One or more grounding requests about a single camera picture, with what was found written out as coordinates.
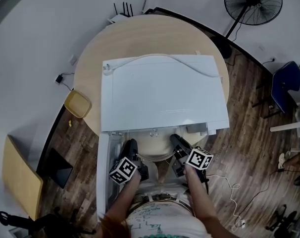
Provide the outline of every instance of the hand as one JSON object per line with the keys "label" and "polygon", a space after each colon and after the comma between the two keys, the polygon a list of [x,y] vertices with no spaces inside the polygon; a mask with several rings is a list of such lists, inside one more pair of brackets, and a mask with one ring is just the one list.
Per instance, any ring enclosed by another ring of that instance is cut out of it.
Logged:
{"label": "hand", "polygon": [[191,165],[189,165],[189,164],[185,164],[185,165],[184,165],[184,171],[183,171],[183,173],[186,174],[186,173],[192,173],[192,172],[196,173],[195,168],[193,168],[193,167],[192,167]]}
{"label": "hand", "polygon": [[138,169],[132,175],[131,180],[138,180],[138,181],[141,180],[141,175],[139,174]]}

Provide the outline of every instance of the power cord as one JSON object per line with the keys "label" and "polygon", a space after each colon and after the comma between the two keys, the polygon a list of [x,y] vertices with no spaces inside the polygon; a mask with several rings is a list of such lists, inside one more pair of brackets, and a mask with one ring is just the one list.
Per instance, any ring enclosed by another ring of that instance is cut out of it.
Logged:
{"label": "power cord", "polygon": [[262,63],[262,65],[264,65],[267,62],[274,62],[274,61],[275,61],[275,58],[271,58],[271,61],[265,61],[264,63]]}
{"label": "power cord", "polygon": [[251,7],[244,13],[244,16],[243,16],[243,18],[242,18],[242,20],[240,22],[240,26],[239,26],[239,28],[236,31],[236,36],[235,36],[235,39],[233,40],[233,42],[237,39],[237,33],[238,33],[239,29],[241,28],[241,25],[243,24],[243,20],[245,18],[245,15],[247,14],[248,11],[250,11],[250,9],[251,9]]}
{"label": "power cord", "polygon": [[237,224],[242,220],[241,217],[240,217],[240,215],[248,208],[248,206],[252,203],[252,201],[255,199],[255,197],[257,197],[260,193],[263,193],[263,192],[265,192],[265,191],[267,191],[267,190],[269,189],[269,187],[270,187],[270,179],[271,179],[271,176],[272,176],[274,173],[276,173],[276,172],[279,172],[279,173],[282,173],[282,172],[295,172],[295,173],[300,173],[300,171],[291,171],[291,170],[283,170],[283,171],[276,170],[276,171],[273,171],[273,172],[270,174],[270,176],[269,176],[269,182],[268,182],[267,188],[266,188],[265,190],[259,191],[255,196],[253,196],[253,198],[249,201],[249,203],[245,206],[245,208],[240,212],[240,214],[238,215],[238,217],[235,219],[235,227],[236,227],[236,229],[243,226],[243,225],[237,226]]}
{"label": "power cord", "polygon": [[237,57],[237,56],[240,56],[240,55],[242,55],[242,54],[243,54],[243,53],[240,53],[240,54],[235,55],[235,57],[234,57],[234,64],[230,64],[230,63],[228,63],[228,62],[225,62],[225,63],[227,63],[227,64],[230,65],[230,66],[235,66],[236,57]]}
{"label": "power cord", "polygon": [[144,5],[142,6],[142,10],[141,10],[141,13],[142,13],[142,14],[145,13],[144,10],[145,10],[145,7],[146,7],[146,2],[147,2],[147,0],[144,1]]}
{"label": "power cord", "polygon": [[[241,227],[245,224],[245,221],[240,217],[240,215],[235,214],[236,210],[237,210],[237,202],[232,198],[233,193],[234,193],[234,189],[239,189],[240,188],[240,184],[239,183],[235,183],[233,186],[230,185],[229,180],[227,177],[223,177],[223,176],[219,176],[219,175],[210,175],[210,176],[206,176],[206,177],[220,177],[220,178],[225,178],[226,181],[228,182],[229,187],[231,188],[231,194],[230,194],[230,200],[233,201],[235,203],[235,209],[233,212],[233,216],[239,218],[238,223],[241,222]],[[237,226],[235,229],[233,229],[233,227],[231,228],[231,231],[236,231],[237,230]]]}
{"label": "power cord", "polygon": [[70,92],[72,91],[67,84],[64,84],[63,82],[61,82],[60,84],[65,85],[70,90]]}
{"label": "power cord", "polygon": [[220,78],[222,77],[220,75],[212,75],[212,74],[208,74],[208,73],[202,72],[199,69],[197,69],[196,67],[190,65],[189,63],[184,62],[184,61],[182,61],[181,59],[179,59],[179,58],[177,58],[175,56],[167,55],[167,54],[148,54],[148,55],[143,55],[143,56],[140,56],[140,57],[135,57],[135,58],[132,58],[130,60],[124,61],[123,63],[121,63],[119,65],[116,65],[116,66],[110,66],[109,64],[107,64],[106,66],[103,66],[103,73],[104,73],[104,75],[110,75],[110,74],[112,74],[112,72],[114,70],[118,69],[119,67],[122,67],[122,66],[124,66],[124,65],[126,65],[128,63],[131,63],[131,62],[135,61],[135,60],[138,60],[138,59],[141,59],[141,58],[145,58],[145,57],[151,57],[151,56],[170,57],[170,58],[172,58],[172,59],[174,59],[174,60],[176,60],[176,61],[178,61],[178,62],[180,62],[180,63],[182,63],[184,65],[186,65],[187,67],[189,67],[189,68],[197,71],[198,73],[200,73],[200,74],[202,74],[204,76],[207,76],[207,77],[220,77]]}
{"label": "power cord", "polygon": [[230,194],[230,200],[233,201],[235,203],[235,209],[233,212],[233,216],[236,217],[235,219],[235,229],[233,229],[233,227],[231,227],[231,231],[235,232],[238,228],[244,228],[246,221],[244,219],[241,218],[242,213],[248,208],[248,206],[252,203],[252,201],[260,194],[263,193],[265,191],[267,191],[270,187],[270,180],[271,180],[271,176],[276,173],[276,172],[295,172],[295,173],[300,173],[300,171],[291,171],[291,170],[283,170],[283,171],[279,171],[279,170],[275,170],[273,171],[270,175],[269,175],[269,182],[268,182],[268,186],[266,189],[259,191],[255,196],[253,196],[253,198],[250,200],[250,202],[245,206],[245,208],[240,212],[240,214],[235,214],[236,210],[237,210],[237,202],[232,198],[233,193],[234,193],[234,189],[239,189],[240,188],[240,184],[239,183],[235,183],[233,186],[230,185],[229,180],[227,177],[224,176],[219,176],[219,175],[209,175],[206,177],[219,177],[219,178],[225,178],[226,181],[228,182],[229,187],[231,188],[231,194]]}

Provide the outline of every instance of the white shirt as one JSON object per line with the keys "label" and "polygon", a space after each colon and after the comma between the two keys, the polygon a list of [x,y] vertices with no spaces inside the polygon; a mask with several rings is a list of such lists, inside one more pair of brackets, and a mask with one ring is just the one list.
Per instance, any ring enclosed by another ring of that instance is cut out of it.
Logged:
{"label": "white shirt", "polygon": [[211,238],[200,220],[174,202],[146,203],[128,216],[127,224],[132,238],[159,234],[167,237]]}

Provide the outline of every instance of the wooden table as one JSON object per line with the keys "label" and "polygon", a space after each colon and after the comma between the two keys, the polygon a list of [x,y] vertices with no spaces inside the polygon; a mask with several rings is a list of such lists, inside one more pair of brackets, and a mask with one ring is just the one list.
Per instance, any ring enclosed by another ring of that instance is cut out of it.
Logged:
{"label": "wooden table", "polygon": [[43,181],[28,165],[10,136],[5,141],[2,180],[29,217],[36,220]]}
{"label": "wooden table", "polygon": [[[227,101],[229,76],[225,61],[212,41],[198,28],[162,15],[135,16],[106,27],[86,46],[76,66],[74,89],[92,102],[92,108],[84,118],[85,122],[99,135],[101,71],[104,60],[153,53],[195,55],[196,51],[201,55],[214,56]],[[184,131],[184,138],[195,144],[202,136]]]}

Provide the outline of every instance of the electrical outlet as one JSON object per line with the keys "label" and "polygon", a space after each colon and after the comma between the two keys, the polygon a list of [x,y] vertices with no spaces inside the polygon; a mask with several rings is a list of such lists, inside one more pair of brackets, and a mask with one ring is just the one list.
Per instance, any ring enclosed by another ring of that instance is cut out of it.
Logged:
{"label": "electrical outlet", "polygon": [[77,61],[77,57],[75,55],[73,55],[70,59],[69,59],[69,63],[73,66]]}

